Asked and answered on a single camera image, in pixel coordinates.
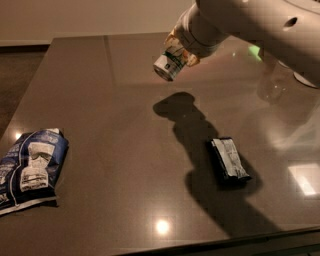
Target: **small black package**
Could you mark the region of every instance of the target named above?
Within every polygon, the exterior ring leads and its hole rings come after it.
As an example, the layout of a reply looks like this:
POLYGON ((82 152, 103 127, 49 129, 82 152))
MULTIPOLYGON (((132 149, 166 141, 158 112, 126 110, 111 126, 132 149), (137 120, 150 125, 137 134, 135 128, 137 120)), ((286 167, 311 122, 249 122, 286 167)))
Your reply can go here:
POLYGON ((232 138, 212 139, 207 142, 207 149, 221 183, 245 183, 251 179, 241 165, 241 160, 232 138))
POLYGON ((22 134, 0 161, 0 215, 55 200, 67 148, 58 129, 22 134))

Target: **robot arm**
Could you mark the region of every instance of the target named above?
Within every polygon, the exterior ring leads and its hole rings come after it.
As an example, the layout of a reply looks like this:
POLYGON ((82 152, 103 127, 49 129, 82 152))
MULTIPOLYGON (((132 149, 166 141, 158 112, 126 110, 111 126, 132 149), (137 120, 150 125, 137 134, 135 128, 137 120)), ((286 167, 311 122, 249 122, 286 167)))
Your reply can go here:
POLYGON ((319 24, 315 0, 197 0, 179 18, 174 35, 199 59, 210 56, 229 35, 238 37, 320 87, 319 24))

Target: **small can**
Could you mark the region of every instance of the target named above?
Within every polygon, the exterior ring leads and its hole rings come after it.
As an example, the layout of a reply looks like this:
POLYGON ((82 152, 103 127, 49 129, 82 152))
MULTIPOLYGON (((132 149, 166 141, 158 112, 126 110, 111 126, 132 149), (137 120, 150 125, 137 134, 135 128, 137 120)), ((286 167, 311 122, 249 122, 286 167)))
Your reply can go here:
POLYGON ((154 71, 163 79, 173 81, 177 74, 185 66, 186 62, 179 56, 164 52, 153 64, 154 71))
POLYGON ((166 50, 153 64, 154 71, 163 79, 173 81, 188 61, 187 51, 180 41, 171 37, 166 42, 166 50))

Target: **blue and white packaging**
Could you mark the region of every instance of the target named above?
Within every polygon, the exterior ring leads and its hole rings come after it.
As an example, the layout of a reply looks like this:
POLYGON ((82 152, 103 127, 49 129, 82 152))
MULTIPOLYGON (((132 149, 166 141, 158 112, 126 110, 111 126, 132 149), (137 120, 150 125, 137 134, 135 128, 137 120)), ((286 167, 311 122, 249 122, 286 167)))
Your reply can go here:
POLYGON ((68 144, 58 129, 21 135, 0 161, 0 215, 56 200, 68 144))

